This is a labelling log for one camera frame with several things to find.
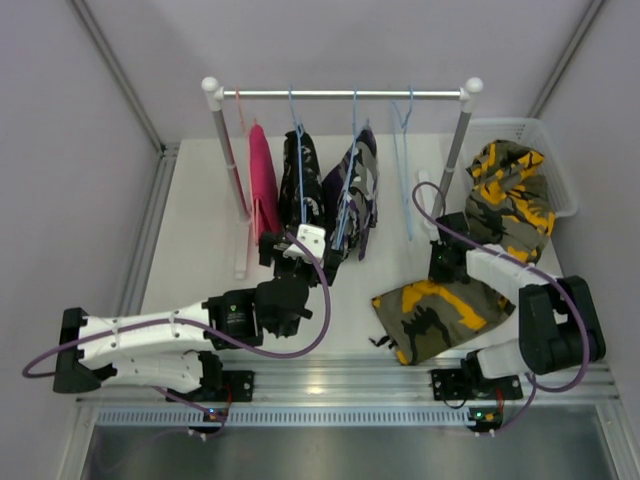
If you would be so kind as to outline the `yellow camouflage trousers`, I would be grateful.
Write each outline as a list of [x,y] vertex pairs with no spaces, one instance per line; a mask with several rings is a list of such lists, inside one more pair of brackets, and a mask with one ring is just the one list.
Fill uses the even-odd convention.
[[[480,244],[502,246],[516,259],[537,263],[556,220],[547,180],[538,170],[545,157],[508,140],[483,147],[467,172],[473,186],[465,209],[439,218]],[[514,306],[501,294],[466,276],[442,271],[453,254],[441,239],[432,245],[437,271],[372,299],[386,334],[379,345],[403,365],[417,365],[503,324]]]

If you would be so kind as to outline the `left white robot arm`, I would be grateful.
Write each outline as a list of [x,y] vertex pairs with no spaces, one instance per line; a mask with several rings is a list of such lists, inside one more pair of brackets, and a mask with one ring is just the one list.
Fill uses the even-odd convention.
[[231,290],[167,312],[125,317],[92,316],[81,308],[63,313],[53,390],[61,394],[105,386],[152,386],[182,398],[219,397],[226,376],[223,350],[257,351],[265,334],[289,338],[312,313],[315,286],[332,285],[345,258],[343,247],[314,227],[297,234],[264,234],[259,262],[273,277],[253,288]]

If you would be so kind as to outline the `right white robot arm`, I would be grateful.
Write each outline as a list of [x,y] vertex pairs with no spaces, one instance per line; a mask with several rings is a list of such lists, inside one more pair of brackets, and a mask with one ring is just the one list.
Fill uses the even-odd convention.
[[480,244],[470,235],[428,217],[453,254],[444,269],[455,278],[477,280],[513,306],[517,336],[475,350],[461,361],[467,389],[488,397],[502,379],[523,375],[546,393],[565,393],[584,379],[589,365],[602,359],[606,342],[587,282],[558,277],[525,263],[496,244]]

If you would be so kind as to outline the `black camouflage trousers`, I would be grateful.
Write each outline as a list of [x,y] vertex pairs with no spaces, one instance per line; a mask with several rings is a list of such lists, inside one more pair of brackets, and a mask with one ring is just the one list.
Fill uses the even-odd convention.
[[300,224],[325,227],[325,196],[321,170],[311,136],[286,133],[283,147],[283,175],[278,197],[283,228],[296,233]]

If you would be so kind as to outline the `pink trousers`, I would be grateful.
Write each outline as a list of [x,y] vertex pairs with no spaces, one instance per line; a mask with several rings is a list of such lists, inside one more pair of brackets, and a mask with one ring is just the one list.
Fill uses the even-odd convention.
[[259,124],[249,131],[249,180],[253,234],[259,243],[263,233],[278,233],[278,185],[265,132]]

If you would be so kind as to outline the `purple camouflage trousers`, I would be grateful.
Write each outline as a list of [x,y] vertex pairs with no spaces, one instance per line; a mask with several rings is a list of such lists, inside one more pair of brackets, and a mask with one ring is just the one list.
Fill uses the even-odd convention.
[[[349,254],[356,250],[358,259],[363,260],[366,255],[369,234],[376,227],[378,221],[380,170],[377,143],[370,126],[362,132],[359,140],[360,150],[356,156],[355,180],[351,187],[357,218],[353,227],[348,226],[347,229],[351,232],[349,235]],[[325,228],[328,235],[328,246],[332,249],[334,249],[333,241],[338,226],[337,217],[345,172],[349,162],[350,147],[322,182],[326,209]]]

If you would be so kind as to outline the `white plastic basket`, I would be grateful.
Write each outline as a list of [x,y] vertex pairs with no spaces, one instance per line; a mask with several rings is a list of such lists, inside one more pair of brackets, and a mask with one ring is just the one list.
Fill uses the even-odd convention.
[[545,160],[538,172],[547,180],[548,198],[557,217],[568,218],[578,212],[579,196],[572,177],[545,124],[535,118],[475,118],[470,121],[457,162],[457,172],[466,191],[473,185],[466,168],[482,148],[494,140],[512,141],[543,154]]

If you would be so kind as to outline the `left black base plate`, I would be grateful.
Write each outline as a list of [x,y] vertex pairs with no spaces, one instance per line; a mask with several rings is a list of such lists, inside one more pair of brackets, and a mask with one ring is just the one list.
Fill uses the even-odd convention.
[[222,372],[222,399],[229,403],[250,403],[253,401],[255,372],[251,370],[231,370]]

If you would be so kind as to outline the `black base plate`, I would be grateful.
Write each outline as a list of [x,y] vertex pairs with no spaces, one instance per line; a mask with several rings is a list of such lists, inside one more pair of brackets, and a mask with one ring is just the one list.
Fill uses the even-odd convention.
[[229,403],[250,403],[253,401],[255,372],[251,370],[231,370],[222,372],[222,399]]
[[517,376],[497,379],[472,378],[461,368],[434,369],[430,372],[432,391],[437,401],[520,400],[523,391]]

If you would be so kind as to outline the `aluminium rail frame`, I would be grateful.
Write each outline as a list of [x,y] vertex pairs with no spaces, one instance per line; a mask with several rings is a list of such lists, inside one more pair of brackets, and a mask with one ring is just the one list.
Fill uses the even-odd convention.
[[[372,298],[426,277],[427,235],[417,227],[408,241],[389,136],[378,139],[381,156],[380,221],[363,260],[350,257],[328,291],[311,291],[311,319],[297,335],[267,335],[264,346],[292,352],[292,359],[226,350],[228,370],[255,372],[255,404],[315,407],[420,406],[433,400],[430,371],[456,366],[470,351],[515,338],[516,318],[421,365],[401,365],[376,347],[383,333]],[[152,222],[140,243],[134,268],[118,306],[120,315],[151,314],[184,307],[229,290],[271,278],[237,221],[225,161],[215,139],[175,144],[160,172],[148,208]]]

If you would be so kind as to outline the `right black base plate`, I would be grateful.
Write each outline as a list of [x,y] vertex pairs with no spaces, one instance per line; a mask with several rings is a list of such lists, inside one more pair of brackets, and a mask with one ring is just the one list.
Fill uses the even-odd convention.
[[472,378],[461,368],[434,369],[430,372],[432,391],[437,401],[520,400],[523,391],[517,376],[497,379]]

